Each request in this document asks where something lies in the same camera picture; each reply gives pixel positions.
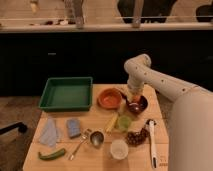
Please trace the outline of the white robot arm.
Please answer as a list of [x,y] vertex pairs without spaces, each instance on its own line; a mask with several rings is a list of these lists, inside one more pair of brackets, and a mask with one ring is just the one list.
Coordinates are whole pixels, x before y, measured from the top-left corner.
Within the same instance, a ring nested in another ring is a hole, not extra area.
[[146,83],[173,102],[168,171],[213,171],[213,92],[151,69],[147,54],[128,59],[124,69],[132,94]]

